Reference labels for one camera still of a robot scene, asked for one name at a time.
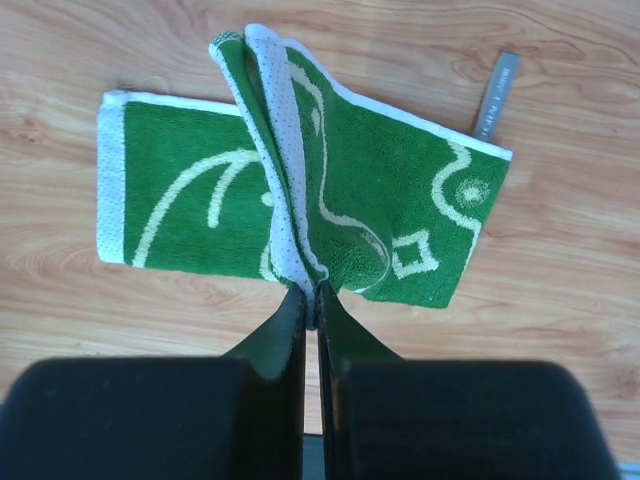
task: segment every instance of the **gray tag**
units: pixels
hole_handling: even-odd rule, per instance
[[[498,57],[489,77],[489,85],[482,100],[476,128],[473,129],[473,136],[477,139],[484,142],[491,141],[519,62],[520,55],[511,52],[502,52]]]

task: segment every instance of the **towel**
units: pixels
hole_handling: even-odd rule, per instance
[[[512,153],[351,92],[262,25],[210,55],[236,105],[105,94],[100,258],[446,307]]]

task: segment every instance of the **towel pattern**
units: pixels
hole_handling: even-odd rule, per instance
[[[210,54],[235,106],[105,94],[101,258],[446,306],[511,152],[349,91],[261,25]]]

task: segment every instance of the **wooden surface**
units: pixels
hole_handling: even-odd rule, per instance
[[[275,309],[277,285],[104,265],[94,245],[101,93],[157,75],[139,89],[230,100],[207,45],[253,21],[356,91],[464,132],[498,52],[522,55],[496,139],[515,159],[450,308],[342,298],[406,356],[565,365],[618,459],[640,460],[636,0],[3,0],[0,391],[45,357],[221,353]]]

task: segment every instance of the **white line pattern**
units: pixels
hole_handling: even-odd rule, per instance
[[[456,160],[445,166],[433,178],[433,182],[431,184],[431,198],[433,199],[433,203],[435,203],[436,207],[442,215],[451,219],[459,227],[471,230],[473,232],[473,241],[471,242],[471,248],[469,248],[469,254],[467,255],[467,260],[465,261],[466,269],[467,265],[469,264],[469,260],[471,259],[473,249],[478,242],[482,224],[479,220],[467,217],[458,212],[455,208],[453,208],[452,205],[447,203],[447,200],[444,197],[444,192],[442,190],[444,182],[454,173],[460,170],[464,170],[465,168],[469,167],[469,165],[471,165],[471,154],[466,147],[452,142],[451,140],[447,140],[447,143],[449,144],[449,147],[451,147],[451,150],[453,150],[453,153],[456,154]]]
[[[100,259],[108,263],[124,263],[126,191],[124,112],[126,105],[130,103],[240,116],[240,110],[236,105],[206,100],[124,90],[111,90],[103,95],[97,122],[96,246]]]
[[[138,247],[136,248],[136,253],[133,257],[132,264],[134,267],[144,267],[144,264],[147,261],[147,257],[149,256],[149,249],[151,248],[151,244],[158,233],[158,228],[164,219],[164,216],[169,211],[169,207],[176,200],[180,192],[184,190],[191,182],[193,182],[196,178],[202,175],[205,172],[208,172],[214,167],[219,165],[229,164],[230,166],[227,170],[231,169],[233,165],[240,164],[241,168],[234,168],[234,174],[231,176],[226,185],[223,185],[218,191],[218,186],[214,190],[214,193],[211,198],[211,203],[209,207],[209,226],[212,226],[212,223],[215,226],[218,225],[218,216],[220,215],[220,207],[222,205],[222,199],[224,197],[224,192],[227,187],[233,180],[233,177],[238,174],[240,170],[246,167],[251,162],[259,162],[260,157],[258,156],[258,152],[254,150],[235,150],[232,152],[225,152],[219,155],[214,155],[213,157],[203,158],[198,162],[191,165],[191,167],[184,170],[178,178],[176,178],[173,183],[169,186],[169,188],[164,192],[160,201],[156,204],[149,216],[149,220],[144,227],[144,231],[142,233],[142,237],[140,238],[140,242],[138,243]]]
[[[320,180],[320,196],[318,199],[320,214],[325,220],[333,223],[334,225],[339,225],[343,227],[356,227],[356,228],[365,230],[365,232],[368,234],[367,236],[364,237],[365,240],[367,240],[367,243],[371,244],[372,242],[369,242],[369,239],[374,239],[375,242],[379,245],[379,248],[374,247],[373,249],[381,257],[381,260],[385,264],[385,272],[373,284],[369,285],[368,287],[365,287],[364,289],[359,289],[359,291],[364,291],[367,288],[371,288],[373,285],[375,285],[376,283],[386,278],[387,274],[389,273],[389,269],[391,268],[391,257],[389,255],[389,251],[387,250],[386,245],[382,242],[382,240],[378,237],[378,235],[376,235],[376,233],[370,227],[362,223],[360,220],[357,220],[353,217],[349,217],[348,215],[337,215],[331,212],[327,208],[326,204],[324,203],[324,190],[325,190],[325,184],[327,182],[328,154],[327,154],[327,137],[326,137],[325,126],[324,126],[325,125],[324,100],[322,98],[322,92],[316,85],[311,83],[311,80],[309,80],[309,77],[307,77],[307,73],[304,71],[303,68],[299,67],[293,62],[289,62],[289,68],[291,70],[291,77],[296,82],[298,82],[305,90],[307,90],[307,92],[309,92],[309,94],[315,99],[317,103],[317,111],[319,113],[319,120],[320,120],[319,127],[320,127],[320,133],[322,134],[322,154],[323,154],[322,179]]]
[[[400,257],[395,249],[408,247],[409,245],[413,244],[416,244],[418,247],[418,251],[420,252],[420,259],[408,264],[403,264],[400,261]],[[429,247],[428,230],[418,230],[411,235],[394,238],[393,248],[394,252],[391,263],[393,265],[393,271],[398,277],[398,280],[402,280],[409,275],[415,275],[416,273],[433,272],[440,266],[440,262],[436,260],[431,253],[431,248]]]
[[[260,254],[260,268],[258,271],[260,272],[260,275],[262,275],[262,278],[264,278],[265,280],[268,280],[270,282],[277,282],[278,279],[269,268],[270,255],[271,253],[269,252],[269,242],[267,242],[264,249],[262,250],[262,253]]]
[[[424,130],[425,132],[432,133],[442,138],[443,140],[451,140],[456,143],[460,143],[465,147],[471,148],[472,150],[486,153],[487,155],[491,155],[492,157],[501,158],[502,160],[505,160],[507,162],[511,161],[511,158],[513,157],[513,152],[511,150],[506,150],[504,148],[498,147],[497,145],[483,142],[482,140],[470,137],[469,135],[465,135],[464,133],[456,132],[455,130],[451,130],[450,128],[438,125],[437,123],[430,122],[429,120],[425,120],[424,118],[417,117],[409,112],[400,110],[399,108],[392,107],[391,105],[379,102],[378,100],[374,100],[373,98],[365,97],[364,95],[360,95],[359,93],[352,92],[347,87],[339,83],[318,61],[318,59],[313,56],[313,54],[307,47],[302,45],[297,40],[293,40],[291,38],[284,38],[282,39],[282,42],[287,48],[291,48],[306,57],[306,59],[309,60],[315,66],[315,68],[317,68],[318,71],[327,79],[327,81],[331,84],[334,92],[350,104],[366,108],[367,110],[370,110],[374,113],[379,113],[381,115],[384,115],[385,117],[389,117],[399,122],[406,123],[407,125],[411,125],[412,127],[418,128],[420,130]]]

